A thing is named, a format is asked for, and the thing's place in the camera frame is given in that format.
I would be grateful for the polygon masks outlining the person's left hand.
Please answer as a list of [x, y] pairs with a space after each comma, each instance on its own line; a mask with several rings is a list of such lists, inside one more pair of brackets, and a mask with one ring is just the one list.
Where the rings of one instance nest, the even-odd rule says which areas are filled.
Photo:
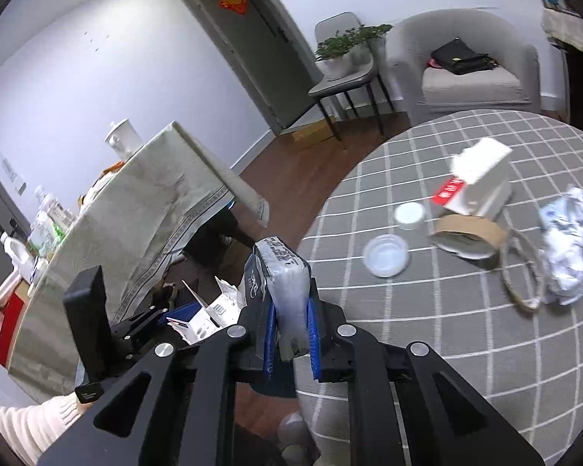
[[35, 465], [91, 406], [91, 403], [81, 403], [74, 392], [38, 405], [0, 406], [0, 434], [26, 465]]

